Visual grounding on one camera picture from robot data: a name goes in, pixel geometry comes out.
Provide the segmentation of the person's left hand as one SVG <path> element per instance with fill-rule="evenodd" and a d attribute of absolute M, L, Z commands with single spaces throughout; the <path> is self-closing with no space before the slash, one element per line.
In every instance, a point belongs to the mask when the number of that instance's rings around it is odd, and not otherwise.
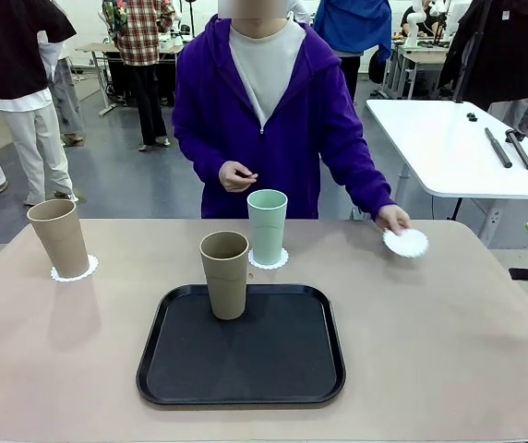
<path fill-rule="evenodd" d="M 398 205 L 385 205 L 378 211 L 375 223 L 383 231 L 391 231 L 400 234 L 401 231 L 411 229 L 411 219 L 409 215 Z"/>

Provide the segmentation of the person's right hand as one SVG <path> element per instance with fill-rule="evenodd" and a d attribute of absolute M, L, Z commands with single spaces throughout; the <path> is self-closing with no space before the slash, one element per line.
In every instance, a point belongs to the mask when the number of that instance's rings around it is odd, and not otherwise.
<path fill-rule="evenodd" d="M 219 171 L 223 188 L 230 193 L 242 193 L 257 182 L 258 175 L 240 162 L 225 162 Z"/>

